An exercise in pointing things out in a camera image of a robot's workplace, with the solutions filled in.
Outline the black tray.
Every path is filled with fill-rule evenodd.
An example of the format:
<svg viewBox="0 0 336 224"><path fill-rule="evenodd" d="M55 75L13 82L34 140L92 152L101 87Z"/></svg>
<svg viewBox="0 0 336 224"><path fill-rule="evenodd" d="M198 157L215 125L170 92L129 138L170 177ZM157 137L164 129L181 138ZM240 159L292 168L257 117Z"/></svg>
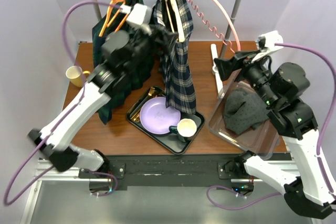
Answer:
<svg viewBox="0 0 336 224"><path fill-rule="evenodd" d="M165 97L164 90L162 90L160 87L157 87L157 86L153 86L153 87L155 88L156 91L158 91L159 93L162 94L162 97ZM168 149L171 153L173 153L175 155L183 154L187 150L187 148L189 147L191 142L195 139L195 135L190 137L188 139L189 140L188 142L181 142L177 138L177 135L174 134L174 133L169 132L169 133L163 134L163 135L152 134L152 133L148 132L147 130L145 130L140 122L131 121L131 116L135 113L135 111L145 104L144 99L148 95L149 90L150 90L150 88L148 88L147 91L145 93L143 93L142 96L137 100L137 102L128 110L127 120L131 124L133 124L135 127L137 127L140 131L145 133L147 136L149 136L150 138L155 140L157 143L161 144L163 147ZM196 125L197 125L196 134L199 133L199 131L201 130L201 128L203 127L203 125L205 123L204 115L199 113L199 112L196 112L193 115L181 112L181 120L182 119L192 119L196 123Z"/></svg>

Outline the dark green plaid skirt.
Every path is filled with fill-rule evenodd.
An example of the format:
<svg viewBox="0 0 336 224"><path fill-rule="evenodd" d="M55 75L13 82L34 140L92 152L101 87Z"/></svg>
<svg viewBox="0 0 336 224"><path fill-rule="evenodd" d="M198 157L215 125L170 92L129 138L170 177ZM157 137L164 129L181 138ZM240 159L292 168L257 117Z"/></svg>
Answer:
<svg viewBox="0 0 336 224"><path fill-rule="evenodd" d="M134 6L135 4L143 3L143 0L127 0L126 5ZM103 37L99 37L100 30L104 23L105 17L100 19L100 21L92 28L92 59L93 66L96 67L99 64L103 63L104 58L101 51L101 46L106 42L107 37L113 32L120 30L125 30L129 33L131 29L130 25L120 23L124 19L125 14L121 14L118 16L117 20L105 30ZM126 98L131 94L133 90L140 89L143 87L143 84L147 79L151 76L151 71L154 66L154 56L146 56L143 61L141 61L140 66L138 66L129 77L127 83L123 85L123 87L112 96L111 100L101 107L98 110L99 118L103 124L107 124L112 119L112 110L123 105Z"/></svg>

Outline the clear plastic bin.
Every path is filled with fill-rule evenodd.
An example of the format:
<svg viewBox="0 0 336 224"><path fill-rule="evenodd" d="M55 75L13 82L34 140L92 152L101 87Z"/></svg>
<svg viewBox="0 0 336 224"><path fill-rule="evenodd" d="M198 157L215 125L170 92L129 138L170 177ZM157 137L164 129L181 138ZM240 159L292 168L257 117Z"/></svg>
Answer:
<svg viewBox="0 0 336 224"><path fill-rule="evenodd" d="M230 77L218 95L217 105L207 121L207 126L210 132L239 147L241 150L251 151L264 160L270 159L275 147L280 142L280 137L269 119L255 130L249 128L242 134L235 134L226 128L223 118L226 99L232 91L238 88L256 93L249 84L243 81L236 82L235 77Z"/></svg>

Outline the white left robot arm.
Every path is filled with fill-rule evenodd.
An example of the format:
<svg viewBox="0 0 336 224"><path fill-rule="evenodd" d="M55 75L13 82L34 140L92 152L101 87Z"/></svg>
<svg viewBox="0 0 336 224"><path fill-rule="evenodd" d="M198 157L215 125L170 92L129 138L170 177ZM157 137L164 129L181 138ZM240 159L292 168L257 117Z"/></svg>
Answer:
<svg viewBox="0 0 336 224"><path fill-rule="evenodd" d="M100 48L102 63L94 68L76 97L51 123L28 133L57 171L77 167L90 170L97 178L108 174L108 159L98 150L73 145L74 136L93 114L121 94L156 49L171 50L177 38L177 33L153 25L143 26L133 36L120 30L106 38Z"/></svg>

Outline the dark green cream mug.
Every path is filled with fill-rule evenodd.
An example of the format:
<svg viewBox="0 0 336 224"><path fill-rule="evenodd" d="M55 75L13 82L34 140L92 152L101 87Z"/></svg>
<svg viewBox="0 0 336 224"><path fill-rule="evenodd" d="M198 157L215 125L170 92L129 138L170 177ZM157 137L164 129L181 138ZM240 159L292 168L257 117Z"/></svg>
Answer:
<svg viewBox="0 0 336 224"><path fill-rule="evenodd" d="M182 119L177 126L170 126L169 130L176 134L181 142L188 142L188 139L195 135L197 125L192 119Z"/></svg>

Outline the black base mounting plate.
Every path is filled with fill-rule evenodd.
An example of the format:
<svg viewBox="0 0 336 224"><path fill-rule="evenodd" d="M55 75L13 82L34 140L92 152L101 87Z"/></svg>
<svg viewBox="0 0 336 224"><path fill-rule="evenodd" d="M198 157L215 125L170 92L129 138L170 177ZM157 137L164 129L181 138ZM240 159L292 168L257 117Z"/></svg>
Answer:
<svg viewBox="0 0 336 224"><path fill-rule="evenodd" d="M113 155L108 159L112 174L118 180L117 190L127 190L134 186L229 186L233 181L249 181L248 175L225 166L235 157L235 154Z"/></svg>

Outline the navy white plaid skirt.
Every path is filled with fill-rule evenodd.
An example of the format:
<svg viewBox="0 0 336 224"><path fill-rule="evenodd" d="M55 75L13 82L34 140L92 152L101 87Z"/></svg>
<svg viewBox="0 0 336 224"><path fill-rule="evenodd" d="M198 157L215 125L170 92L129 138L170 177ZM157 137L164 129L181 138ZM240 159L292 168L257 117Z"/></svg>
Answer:
<svg viewBox="0 0 336 224"><path fill-rule="evenodd" d="M196 93L188 63L188 44L194 29L187 0L176 0L182 20L185 41L178 39L170 55L162 52L159 71L165 84L166 106L172 106L186 114L196 113ZM164 0L157 0L152 9L151 22L171 31Z"/></svg>

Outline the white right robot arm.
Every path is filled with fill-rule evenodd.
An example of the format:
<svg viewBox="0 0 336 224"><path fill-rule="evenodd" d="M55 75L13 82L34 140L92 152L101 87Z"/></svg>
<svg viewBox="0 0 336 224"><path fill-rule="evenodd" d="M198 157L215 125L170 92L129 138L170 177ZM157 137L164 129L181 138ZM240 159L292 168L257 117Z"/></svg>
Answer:
<svg viewBox="0 0 336 224"><path fill-rule="evenodd" d="M268 109L270 122L290 148L299 175L295 176L246 151L225 167L239 178L257 177L273 187L296 214L324 219L334 212L335 195L328 170L321 168L324 155L318 144L322 135L311 107L301 100L310 83L304 69L292 62L276 72L264 67L269 56L260 51L240 51L230 59L214 60L221 80L238 71L237 80L246 80Z"/></svg>

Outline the purple plate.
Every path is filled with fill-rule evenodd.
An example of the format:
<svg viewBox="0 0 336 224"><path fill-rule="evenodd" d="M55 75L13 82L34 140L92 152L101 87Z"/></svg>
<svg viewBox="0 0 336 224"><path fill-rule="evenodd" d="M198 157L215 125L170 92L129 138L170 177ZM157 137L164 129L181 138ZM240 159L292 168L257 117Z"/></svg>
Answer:
<svg viewBox="0 0 336 224"><path fill-rule="evenodd" d="M148 132L163 135L170 132L170 126L177 126L181 112L172 106L166 107L166 97L152 98L140 110L140 123Z"/></svg>

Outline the orange hanger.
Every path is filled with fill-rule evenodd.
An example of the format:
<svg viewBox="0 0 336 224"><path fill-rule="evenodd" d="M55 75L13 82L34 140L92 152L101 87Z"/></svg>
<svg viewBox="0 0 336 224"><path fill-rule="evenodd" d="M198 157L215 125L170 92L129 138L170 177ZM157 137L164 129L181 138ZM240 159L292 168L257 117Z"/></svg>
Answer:
<svg viewBox="0 0 336 224"><path fill-rule="evenodd" d="M121 6L121 5L126 5L126 3L127 3L127 0L111 0L110 5L112 6L109 6L107 9L107 14L106 14L104 23L98 35L99 37L103 37L105 30L109 28L117 20L118 16L122 14L121 9L114 7L114 5Z"/></svg>

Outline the beige hanger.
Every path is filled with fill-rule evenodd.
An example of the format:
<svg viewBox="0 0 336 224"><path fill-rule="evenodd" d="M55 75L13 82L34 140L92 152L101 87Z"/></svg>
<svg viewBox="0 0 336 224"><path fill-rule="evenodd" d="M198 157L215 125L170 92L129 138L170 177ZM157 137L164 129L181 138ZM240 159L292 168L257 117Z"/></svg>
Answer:
<svg viewBox="0 0 336 224"><path fill-rule="evenodd" d="M164 0L170 29L173 33L178 33L178 41L184 42L185 35L182 25L182 20L179 12L179 7L176 0Z"/></svg>

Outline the yellow mug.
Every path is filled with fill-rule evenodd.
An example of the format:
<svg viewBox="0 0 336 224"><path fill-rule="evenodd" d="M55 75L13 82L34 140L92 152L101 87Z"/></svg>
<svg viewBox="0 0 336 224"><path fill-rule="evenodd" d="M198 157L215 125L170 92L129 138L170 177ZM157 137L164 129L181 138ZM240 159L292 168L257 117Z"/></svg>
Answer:
<svg viewBox="0 0 336 224"><path fill-rule="evenodd" d="M79 66L71 66L66 70L65 73L69 81L79 88L83 87L90 74L90 71L83 71L82 68Z"/></svg>

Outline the gold cutlery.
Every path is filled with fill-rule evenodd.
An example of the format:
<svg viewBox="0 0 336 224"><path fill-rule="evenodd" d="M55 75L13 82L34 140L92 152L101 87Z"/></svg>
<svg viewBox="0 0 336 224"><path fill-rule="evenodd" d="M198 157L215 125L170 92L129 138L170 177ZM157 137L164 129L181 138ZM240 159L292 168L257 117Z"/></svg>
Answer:
<svg viewBox="0 0 336 224"><path fill-rule="evenodd" d="M161 97L162 94L155 90L154 87L150 87L150 90L148 92L148 95L144 99L144 102L147 102L148 100L156 97ZM135 111L135 113L131 116L131 121L133 122L140 122L140 111L141 107Z"/></svg>

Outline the grey dotted skirt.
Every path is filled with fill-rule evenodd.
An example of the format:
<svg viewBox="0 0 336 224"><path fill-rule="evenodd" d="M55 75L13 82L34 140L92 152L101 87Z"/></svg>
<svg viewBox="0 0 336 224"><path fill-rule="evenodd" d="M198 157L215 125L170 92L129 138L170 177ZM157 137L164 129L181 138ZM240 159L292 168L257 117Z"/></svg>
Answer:
<svg viewBox="0 0 336 224"><path fill-rule="evenodd" d="M249 128L255 130L268 120L267 113L267 106L258 94L238 88L228 95L223 118L227 129L242 134Z"/></svg>

